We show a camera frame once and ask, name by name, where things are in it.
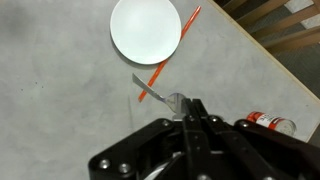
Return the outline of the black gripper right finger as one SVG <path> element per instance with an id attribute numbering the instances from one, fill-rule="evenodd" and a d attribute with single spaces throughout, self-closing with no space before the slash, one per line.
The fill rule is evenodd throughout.
<path id="1" fill-rule="evenodd" d="M 212 150 L 222 151 L 241 180 L 320 180 L 320 149 L 251 121 L 233 126 L 209 115 L 200 99 L 194 99 L 197 116 Z"/>

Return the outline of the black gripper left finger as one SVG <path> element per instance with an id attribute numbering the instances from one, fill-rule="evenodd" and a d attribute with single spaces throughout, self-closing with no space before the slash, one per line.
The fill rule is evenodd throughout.
<path id="1" fill-rule="evenodd" d="M 89 180 L 194 180 L 205 172 L 207 155 L 199 99 L 184 99 L 178 121 L 156 119 L 88 162 Z"/>

